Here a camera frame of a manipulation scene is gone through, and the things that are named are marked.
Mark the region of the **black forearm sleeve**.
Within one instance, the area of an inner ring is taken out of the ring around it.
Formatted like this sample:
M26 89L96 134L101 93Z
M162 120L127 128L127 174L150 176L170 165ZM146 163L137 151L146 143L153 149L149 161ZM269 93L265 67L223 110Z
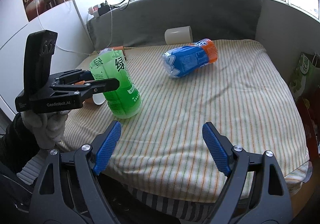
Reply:
M39 151L36 138L25 127L21 113L16 114L1 137L1 163L13 173L20 173Z

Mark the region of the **white gloved left hand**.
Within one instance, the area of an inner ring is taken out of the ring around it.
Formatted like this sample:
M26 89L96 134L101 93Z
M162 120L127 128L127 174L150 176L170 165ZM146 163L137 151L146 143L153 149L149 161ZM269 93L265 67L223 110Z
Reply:
M30 130L41 149L52 149L59 143L65 131L70 110L36 114L33 111L21 113L25 127Z

